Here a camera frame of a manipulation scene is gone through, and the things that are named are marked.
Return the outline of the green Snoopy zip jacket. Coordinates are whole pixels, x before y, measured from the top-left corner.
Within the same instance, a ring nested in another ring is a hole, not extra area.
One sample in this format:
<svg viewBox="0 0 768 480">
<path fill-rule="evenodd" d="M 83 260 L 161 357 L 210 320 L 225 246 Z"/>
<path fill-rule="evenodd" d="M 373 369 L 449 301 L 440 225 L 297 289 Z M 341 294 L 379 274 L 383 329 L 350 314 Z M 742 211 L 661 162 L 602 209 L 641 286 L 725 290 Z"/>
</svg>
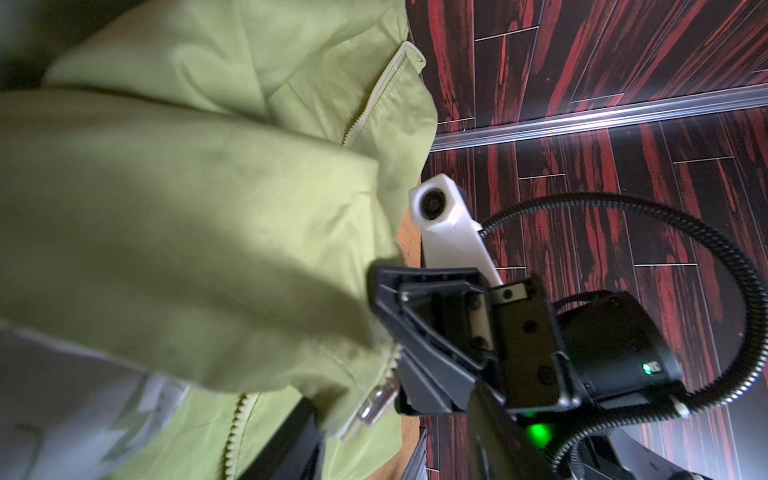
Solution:
<svg viewBox="0 0 768 480">
<path fill-rule="evenodd" d="M 1 475 L 235 479 L 299 401 L 404 456 L 367 274 L 437 127 L 402 1 L 1 5 Z"/>
</svg>

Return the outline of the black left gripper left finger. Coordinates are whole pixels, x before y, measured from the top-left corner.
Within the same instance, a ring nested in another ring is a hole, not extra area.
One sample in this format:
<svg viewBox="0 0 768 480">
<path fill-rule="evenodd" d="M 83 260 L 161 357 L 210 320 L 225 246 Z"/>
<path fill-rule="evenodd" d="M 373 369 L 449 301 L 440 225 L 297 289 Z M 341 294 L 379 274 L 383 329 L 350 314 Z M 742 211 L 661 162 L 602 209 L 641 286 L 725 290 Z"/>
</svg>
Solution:
<svg viewBox="0 0 768 480">
<path fill-rule="evenodd" d="M 325 447 L 315 407 L 302 398 L 239 479 L 320 480 Z"/>
</svg>

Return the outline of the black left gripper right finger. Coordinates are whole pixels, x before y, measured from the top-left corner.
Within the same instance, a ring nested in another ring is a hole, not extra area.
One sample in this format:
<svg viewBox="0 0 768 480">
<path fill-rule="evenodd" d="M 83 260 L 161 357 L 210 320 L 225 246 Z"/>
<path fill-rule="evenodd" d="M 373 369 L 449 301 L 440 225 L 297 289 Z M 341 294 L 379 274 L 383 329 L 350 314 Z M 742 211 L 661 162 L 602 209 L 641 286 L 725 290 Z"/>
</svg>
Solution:
<svg viewBox="0 0 768 480">
<path fill-rule="evenodd" d="M 467 409 L 467 445 L 474 479 L 554 479 L 555 474 L 481 380 Z"/>
</svg>

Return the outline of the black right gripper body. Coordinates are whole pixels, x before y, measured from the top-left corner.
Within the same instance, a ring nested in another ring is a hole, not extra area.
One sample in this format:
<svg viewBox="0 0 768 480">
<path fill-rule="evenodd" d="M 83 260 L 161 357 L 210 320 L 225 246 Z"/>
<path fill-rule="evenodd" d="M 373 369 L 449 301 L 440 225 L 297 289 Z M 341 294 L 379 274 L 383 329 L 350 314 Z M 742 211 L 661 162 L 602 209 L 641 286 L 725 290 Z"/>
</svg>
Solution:
<svg viewBox="0 0 768 480">
<path fill-rule="evenodd" d="M 541 278 L 533 274 L 497 287 L 491 301 L 505 409 L 517 414 L 579 407 L 583 393 Z"/>
</svg>

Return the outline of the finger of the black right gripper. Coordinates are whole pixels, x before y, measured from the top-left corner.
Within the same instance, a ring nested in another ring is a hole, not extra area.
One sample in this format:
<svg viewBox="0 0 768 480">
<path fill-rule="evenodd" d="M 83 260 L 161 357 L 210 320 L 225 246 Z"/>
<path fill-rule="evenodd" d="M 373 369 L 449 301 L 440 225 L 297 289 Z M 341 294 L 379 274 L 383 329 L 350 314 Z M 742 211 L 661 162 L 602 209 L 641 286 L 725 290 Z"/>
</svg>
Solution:
<svg viewBox="0 0 768 480">
<path fill-rule="evenodd" d="M 497 399 L 500 365 L 489 351 L 402 352 L 397 363 L 401 384 L 399 413 L 408 416 L 453 415 L 466 412 L 478 380 L 489 383 Z"/>
<path fill-rule="evenodd" d="M 438 384 L 498 382 L 498 357 L 475 346 L 470 304 L 490 288 L 476 268 L 374 266 L 369 303 L 385 328 Z"/>
</svg>

